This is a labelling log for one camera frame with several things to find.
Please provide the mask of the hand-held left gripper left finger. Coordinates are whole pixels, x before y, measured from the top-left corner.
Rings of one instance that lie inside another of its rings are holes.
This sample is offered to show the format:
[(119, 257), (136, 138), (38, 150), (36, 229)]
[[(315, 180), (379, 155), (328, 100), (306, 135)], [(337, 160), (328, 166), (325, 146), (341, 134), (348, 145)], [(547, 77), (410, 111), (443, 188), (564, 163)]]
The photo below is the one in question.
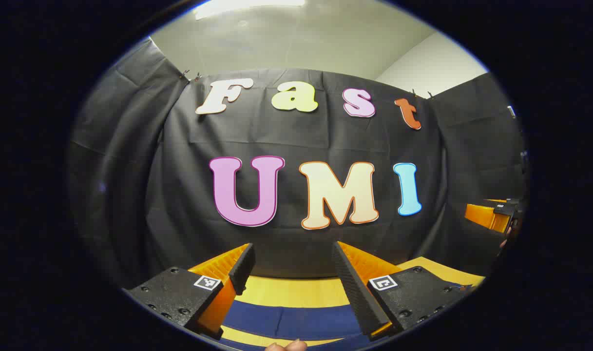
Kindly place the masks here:
[(192, 268), (170, 267), (127, 289), (134, 300), (194, 333), (219, 340), (235, 298), (243, 294), (255, 264), (252, 243)]

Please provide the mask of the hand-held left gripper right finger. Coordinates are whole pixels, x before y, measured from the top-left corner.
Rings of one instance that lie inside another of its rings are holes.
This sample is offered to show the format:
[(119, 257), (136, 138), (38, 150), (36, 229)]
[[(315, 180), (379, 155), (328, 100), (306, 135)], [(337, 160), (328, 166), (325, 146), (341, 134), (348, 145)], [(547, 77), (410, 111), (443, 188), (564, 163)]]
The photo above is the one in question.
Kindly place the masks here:
[(357, 323), (372, 341), (423, 324), (473, 289), (447, 282), (422, 265), (399, 269), (339, 241), (332, 246), (332, 259)]

